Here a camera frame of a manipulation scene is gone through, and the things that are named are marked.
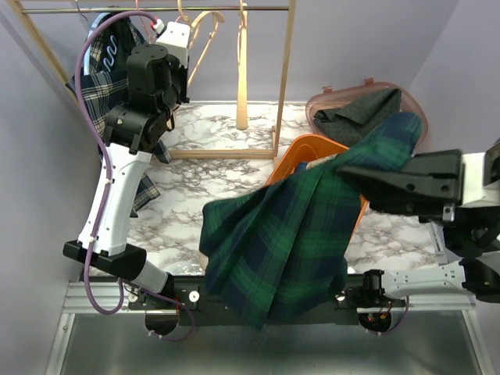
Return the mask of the dark grey dotted skirt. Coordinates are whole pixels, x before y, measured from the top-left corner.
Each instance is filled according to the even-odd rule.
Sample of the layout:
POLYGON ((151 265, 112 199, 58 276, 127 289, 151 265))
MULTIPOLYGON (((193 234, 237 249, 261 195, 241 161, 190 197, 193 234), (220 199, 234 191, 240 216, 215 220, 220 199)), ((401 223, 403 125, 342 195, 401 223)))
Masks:
POLYGON ((382 124, 399 113, 402 91, 385 88, 356 99, 340 108, 321 109, 313 123, 327 138, 352 147, 382 124))

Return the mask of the green plaid skirt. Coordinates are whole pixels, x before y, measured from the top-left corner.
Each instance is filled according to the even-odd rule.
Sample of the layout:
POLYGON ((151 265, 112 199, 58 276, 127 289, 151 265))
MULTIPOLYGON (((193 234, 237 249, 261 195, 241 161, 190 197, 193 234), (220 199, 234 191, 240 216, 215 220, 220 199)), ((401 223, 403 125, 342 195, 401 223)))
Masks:
POLYGON ((398 172, 422 133, 410 112, 389 116, 349 150, 304 172, 202 210, 205 287, 249 326, 296 317, 339 293, 360 194, 342 166, 398 172))

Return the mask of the navy beige plaid skirt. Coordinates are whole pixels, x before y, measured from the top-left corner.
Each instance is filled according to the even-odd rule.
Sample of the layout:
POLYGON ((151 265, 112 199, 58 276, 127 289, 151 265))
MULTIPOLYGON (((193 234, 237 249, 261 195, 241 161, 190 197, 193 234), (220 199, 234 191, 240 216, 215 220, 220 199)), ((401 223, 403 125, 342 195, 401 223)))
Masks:
MULTIPOLYGON (((99 14, 91 25, 87 38, 102 23, 117 14, 99 14)), ((134 47, 145 43, 141 32, 127 17, 117 20, 99 33, 84 53, 81 68, 82 96, 93 126, 100 136, 104 133, 107 113, 127 97, 126 61, 134 47)), ((161 163, 171 162, 171 156, 162 141, 156 145, 153 155, 161 163)), ((137 211, 159 196, 152 180, 143 173, 130 217, 138 217, 137 211)))

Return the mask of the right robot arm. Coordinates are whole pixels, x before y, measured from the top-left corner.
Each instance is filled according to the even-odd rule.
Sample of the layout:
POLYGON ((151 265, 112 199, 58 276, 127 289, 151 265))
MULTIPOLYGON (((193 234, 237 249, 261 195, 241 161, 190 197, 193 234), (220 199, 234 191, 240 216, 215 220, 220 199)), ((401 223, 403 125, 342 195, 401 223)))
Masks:
POLYGON ((379 213, 430 223, 438 266, 369 270, 345 287, 353 308, 372 308, 413 295, 472 295, 499 301, 499 146, 415 155, 398 172, 343 166, 339 174, 379 213))

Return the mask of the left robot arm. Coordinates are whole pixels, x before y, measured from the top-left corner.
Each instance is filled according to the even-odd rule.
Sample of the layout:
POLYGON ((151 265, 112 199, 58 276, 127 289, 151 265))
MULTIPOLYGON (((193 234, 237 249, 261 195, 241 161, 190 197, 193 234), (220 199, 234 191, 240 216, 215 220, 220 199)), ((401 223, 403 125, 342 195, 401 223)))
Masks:
POLYGON ((128 281, 146 291, 157 309, 173 300, 173 276, 127 242, 138 186, 177 105, 186 102, 187 70, 171 47, 139 45, 127 59, 127 100, 105 117, 102 169, 91 211, 65 257, 128 281))

